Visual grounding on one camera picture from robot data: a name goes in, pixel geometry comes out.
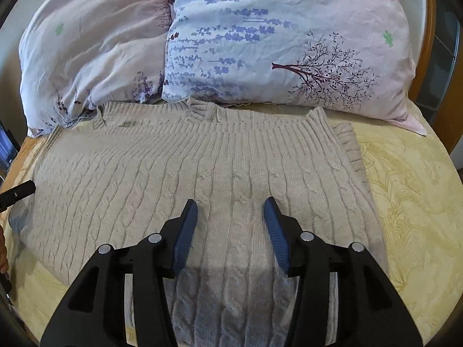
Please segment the cable knit pattern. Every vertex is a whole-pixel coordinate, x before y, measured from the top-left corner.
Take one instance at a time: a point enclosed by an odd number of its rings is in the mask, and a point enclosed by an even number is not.
[[[193,198],[187,266],[165,281],[179,343],[280,347],[297,280],[277,266],[262,216],[267,197],[325,241],[360,241],[387,262],[350,125],[332,128],[320,108],[262,109],[272,114],[194,99],[110,102],[93,123],[50,135],[33,174],[37,192],[13,207],[10,224],[68,284],[100,244],[134,245]],[[327,342],[337,322],[334,280],[331,294]],[[126,302],[133,312],[130,288]]]

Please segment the pillow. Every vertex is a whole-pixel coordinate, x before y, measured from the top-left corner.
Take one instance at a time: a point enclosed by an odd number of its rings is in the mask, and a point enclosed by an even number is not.
[[[175,0],[163,99],[322,106],[420,134],[399,0]]]
[[[160,99],[170,23],[166,0],[47,0],[19,44],[29,135],[110,100]]]

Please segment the tree print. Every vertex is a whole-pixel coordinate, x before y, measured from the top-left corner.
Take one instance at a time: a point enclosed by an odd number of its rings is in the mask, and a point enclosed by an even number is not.
[[[379,76],[371,68],[363,67],[358,52],[343,49],[344,38],[332,33],[316,40],[313,32],[307,34],[304,56],[295,64],[275,64],[272,69],[283,69],[297,74],[300,84],[290,94],[324,107],[343,106],[343,109],[359,108],[373,95],[372,87]]]

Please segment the human hand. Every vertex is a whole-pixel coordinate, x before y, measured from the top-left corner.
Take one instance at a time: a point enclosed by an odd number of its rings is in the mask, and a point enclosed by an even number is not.
[[[0,272],[5,274],[8,271],[8,260],[6,259],[6,245],[3,228],[0,226]]]

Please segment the bedsheet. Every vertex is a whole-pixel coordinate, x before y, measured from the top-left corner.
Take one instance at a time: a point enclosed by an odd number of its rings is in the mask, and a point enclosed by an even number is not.
[[[328,117],[333,123],[350,122],[356,132],[387,244],[389,277],[427,343],[463,293],[463,185],[418,108],[411,101],[408,108],[428,130],[427,137],[342,112],[329,112]],[[44,141],[26,139],[3,190],[26,177]],[[0,215],[2,225],[7,216]],[[66,287],[19,243],[9,226],[5,236],[12,301],[40,339]],[[127,329],[127,336],[135,341],[133,329]]]

